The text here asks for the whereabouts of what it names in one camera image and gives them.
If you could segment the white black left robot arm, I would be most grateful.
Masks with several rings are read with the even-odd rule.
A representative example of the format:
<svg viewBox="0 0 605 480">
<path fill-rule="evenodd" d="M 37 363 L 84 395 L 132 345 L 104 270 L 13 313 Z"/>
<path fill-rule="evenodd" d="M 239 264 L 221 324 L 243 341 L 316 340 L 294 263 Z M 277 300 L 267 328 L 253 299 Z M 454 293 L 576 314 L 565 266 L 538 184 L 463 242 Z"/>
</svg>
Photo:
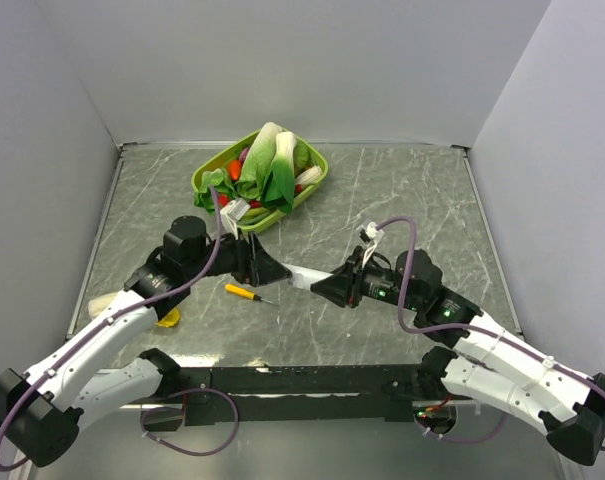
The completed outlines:
<svg viewBox="0 0 605 480">
<path fill-rule="evenodd" d="M 0 374 L 0 439 L 11 441 L 39 467 L 56 461 L 102 400 L 95 390 L 102 365 L 177 307 L 195 282 L 225 274 L 251 286 L 292 276 L 254 234 L 211 239 L 201 218 L 174 220 L 162 244 L 97 318 L 26 372 Z"/>
</svg>

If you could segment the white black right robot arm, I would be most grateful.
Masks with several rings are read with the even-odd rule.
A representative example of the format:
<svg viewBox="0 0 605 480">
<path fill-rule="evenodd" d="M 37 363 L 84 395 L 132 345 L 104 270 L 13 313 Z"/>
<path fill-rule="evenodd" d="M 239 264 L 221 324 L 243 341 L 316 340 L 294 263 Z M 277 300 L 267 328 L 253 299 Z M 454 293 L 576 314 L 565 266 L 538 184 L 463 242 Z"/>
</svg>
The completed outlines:
<svg viewBox="0 0 605 480">
<path fill-rule="evenodd" d="M 442 283 L 422 250 L 402 253 L 394 268 L 365 261 L 356 249 L 331 273 L 313 273 L 311 292 L 339 307 L 364 297 L 402 302 L 414 325 L 435 341 L 422 358 L 420 390 L 430 398 L 472 398 L 541 432 L 570 460 L 591 466 L 605 438 L 605 375 L 588 376 L 545 356 Z"/>
</svg>

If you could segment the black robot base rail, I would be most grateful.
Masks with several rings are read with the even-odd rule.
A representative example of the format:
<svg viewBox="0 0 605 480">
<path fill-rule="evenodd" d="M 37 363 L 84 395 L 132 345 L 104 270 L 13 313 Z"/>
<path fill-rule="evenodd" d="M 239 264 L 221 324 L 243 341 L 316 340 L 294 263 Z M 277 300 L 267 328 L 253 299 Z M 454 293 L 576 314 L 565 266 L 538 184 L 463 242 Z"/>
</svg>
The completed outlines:
<svg viewBox="0 0 605 480">
<path fill-rule="evenodd" d="M 186 407 L 188 426 L 231 422 L 233 411 L 211 388 L 228 395 L 239 420 L 294 421 L 377 418 L 411 422 L 414 412 L 448 398 L 441 381 L 416 364 L 271 367 L 185 367 L 160 394 L 134 405 Z"/>
</svg>

